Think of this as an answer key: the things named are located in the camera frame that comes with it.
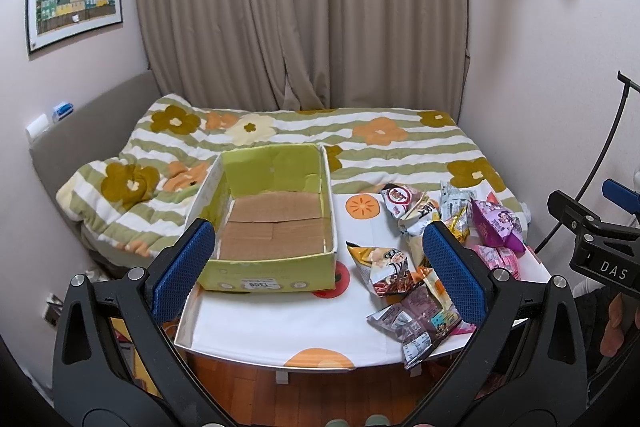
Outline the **person's right hand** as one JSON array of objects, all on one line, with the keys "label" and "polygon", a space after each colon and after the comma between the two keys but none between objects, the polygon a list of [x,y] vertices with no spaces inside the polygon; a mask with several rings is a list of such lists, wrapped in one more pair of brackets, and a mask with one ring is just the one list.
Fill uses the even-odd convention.
[{"label": "person's right hand", "polygon": [[622,329],[624,303],[622,295],[618,294],[608,306],[608,323],[600,342],[600,353],[611,358],[623,346],[625,334]]}]

